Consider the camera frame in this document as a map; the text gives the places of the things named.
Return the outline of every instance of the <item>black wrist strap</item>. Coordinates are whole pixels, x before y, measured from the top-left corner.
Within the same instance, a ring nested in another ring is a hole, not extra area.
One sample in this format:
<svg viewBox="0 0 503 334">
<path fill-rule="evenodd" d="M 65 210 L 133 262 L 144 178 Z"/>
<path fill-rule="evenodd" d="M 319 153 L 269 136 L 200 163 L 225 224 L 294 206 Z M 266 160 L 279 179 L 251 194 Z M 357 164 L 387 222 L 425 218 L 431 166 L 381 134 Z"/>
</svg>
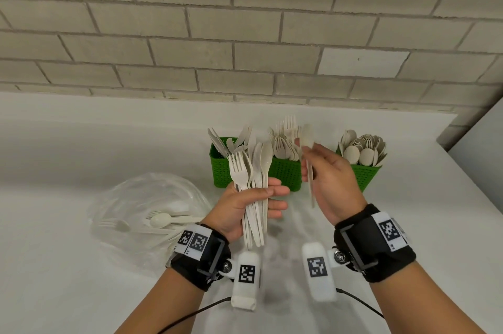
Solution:
<svg viewBox="0 0 503 334">
<path fill-rule="evenodd" d="M 368 204 L 363 211 L 338 223 L 333 235 L 337 248 L 351 259 L 348 268 L 361 272 L 370 283 L 385 280 L 416 259 L 408 245 L 390 249 L 372 217 L 379 212 L 373 204 Z"/>
<path fill-rule="evenodd" d="M 206 292 L 214 281 L 222 278 L 218 271 L 222 269 L 223 263 L 230 258 L 231 253 L 229 242 L 224 235 L 205 224 L 200 225 L 211 229 L 211 235 L 207 238 L 208 242 L 204 247 L 201 258 L 196 260 L 177 253 L 171 259 L 171 268 L 190 283 Z"/>
</svg>

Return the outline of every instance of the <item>brick wall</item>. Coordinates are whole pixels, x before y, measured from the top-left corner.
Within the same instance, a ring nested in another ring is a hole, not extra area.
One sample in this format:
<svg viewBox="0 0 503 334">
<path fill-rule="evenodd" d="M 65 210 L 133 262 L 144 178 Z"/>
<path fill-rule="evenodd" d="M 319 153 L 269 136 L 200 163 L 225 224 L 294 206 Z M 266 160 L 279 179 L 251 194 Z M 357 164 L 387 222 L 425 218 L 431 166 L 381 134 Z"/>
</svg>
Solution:
<svg viewBox="0 0 503 334">
<path fill-rule="evenodd" d="M 440 110 L 503 86 L 503 0 L 0 0 L 0 91 Z"/>
</svg>

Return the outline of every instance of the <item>clear plastic bag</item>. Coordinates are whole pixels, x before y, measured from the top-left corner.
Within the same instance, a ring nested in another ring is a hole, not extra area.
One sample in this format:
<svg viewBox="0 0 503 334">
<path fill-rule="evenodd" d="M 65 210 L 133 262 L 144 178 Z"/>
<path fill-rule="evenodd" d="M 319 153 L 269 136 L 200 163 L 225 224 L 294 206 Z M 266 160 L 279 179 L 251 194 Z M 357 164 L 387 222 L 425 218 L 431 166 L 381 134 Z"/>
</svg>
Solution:
<svg viewBox="0 0 503 334">
<path fill-rule="evenodd" d="M 88 209 L 91 234 L 117 266 L 136 273 L 158 277 L 173 252 L 176 241 L 155 245 L 156 234 L 119 232 L 99 226 L 104 219 L 126 221 L 132 229 L 144 227 L 149 212 L 168 211 L 177 215 L 189 211 L 204 217 L 211 206 L 188 180 L 164 173 L 147 173 L 129 179 L 99 195 Z"/>
</svg>

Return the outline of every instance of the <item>white table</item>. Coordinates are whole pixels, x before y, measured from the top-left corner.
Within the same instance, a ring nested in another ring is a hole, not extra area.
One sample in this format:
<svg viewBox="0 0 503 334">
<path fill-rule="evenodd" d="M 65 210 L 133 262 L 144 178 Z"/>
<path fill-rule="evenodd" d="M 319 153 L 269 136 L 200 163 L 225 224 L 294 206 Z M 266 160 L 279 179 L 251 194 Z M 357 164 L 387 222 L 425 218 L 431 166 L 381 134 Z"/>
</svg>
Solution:
<svg viewBox="0 0 503 334">
<path fill-rule="evenodd" d="M 503 216 L 434 142 L 451 116 L 1 93 L 0 331 L 113 332 L 155 280 L 104 258 L 85 214 L 94 195 L 158 171 L 189 178 L 214 202 L 221 190 L 211 182 L 203 127 L 230 134 L 245 121 L 265 128 L 286 114 L 314 122 L 322 143 L 348 127 L 386 138 L 389 161 L 365 196 L 398 219 L 449 296 L 488 334 L 500 333 Z M 311 301 L 300 247 L 308 241 L 330 247 L 333 228 L 308 200 L 303 187 L 289 197 L 284 220 L 270 223 L 257 311 L 219 305 L 198 316 L 195 333 L 389 332 L 347 296 L 336 304 Z M 233 252 L 239 250 L 237 243 Z M 377 306 L 358 274 L 338 268 L 334 277 L 337 287 Z M 219 281 L 203 306 L 229 296 L 231 286 Z"/>
</svg>

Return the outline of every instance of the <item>white wall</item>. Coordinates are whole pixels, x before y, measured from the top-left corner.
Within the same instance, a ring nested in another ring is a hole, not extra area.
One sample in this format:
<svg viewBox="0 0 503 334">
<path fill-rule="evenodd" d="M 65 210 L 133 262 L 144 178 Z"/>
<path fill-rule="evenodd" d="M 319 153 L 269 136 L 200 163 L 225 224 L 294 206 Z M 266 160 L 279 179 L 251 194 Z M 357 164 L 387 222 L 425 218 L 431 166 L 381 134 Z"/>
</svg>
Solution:
<svg viewBox="0 0 503 334">
<path fill-rule="evenodd" d="M 449 154 L 503 212 L 503 99 L 449 151 Z"/>
</svg>

